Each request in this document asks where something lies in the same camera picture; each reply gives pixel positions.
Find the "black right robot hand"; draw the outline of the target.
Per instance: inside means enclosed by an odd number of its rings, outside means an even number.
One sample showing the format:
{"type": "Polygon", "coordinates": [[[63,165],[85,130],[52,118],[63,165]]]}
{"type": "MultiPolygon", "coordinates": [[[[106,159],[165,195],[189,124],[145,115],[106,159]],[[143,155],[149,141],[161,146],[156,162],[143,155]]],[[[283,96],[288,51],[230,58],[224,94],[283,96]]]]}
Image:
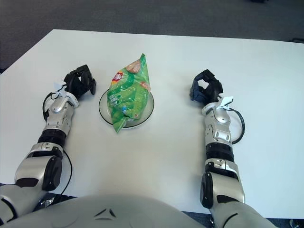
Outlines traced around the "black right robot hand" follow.
{"type": "Polygon", "coordinates": [[[218,102],[218,95],[221,93],[223,93],[222,84],[215,78],[215,75],[211,71],[206,69],[193,79],[190,89],[190,99],[207,105],[218,102]],[[199,85],[199,81],[201,80],[208,83],[206,88],[199,85]]]}

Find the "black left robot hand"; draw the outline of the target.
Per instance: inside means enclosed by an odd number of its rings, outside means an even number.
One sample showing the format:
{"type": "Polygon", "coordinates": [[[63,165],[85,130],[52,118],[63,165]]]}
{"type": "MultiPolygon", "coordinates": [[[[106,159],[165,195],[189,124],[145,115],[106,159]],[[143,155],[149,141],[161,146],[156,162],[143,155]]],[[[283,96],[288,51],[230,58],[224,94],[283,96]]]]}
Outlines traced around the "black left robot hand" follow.
{"type": "Polygon", "coordinates": [[[66,83],[65,91],[75,96],[77,100],[90,91],[95,95],[96,80],[93,78],[90,69],[87,65],[78,67],[66,75],[64,82],[66,83]]]}

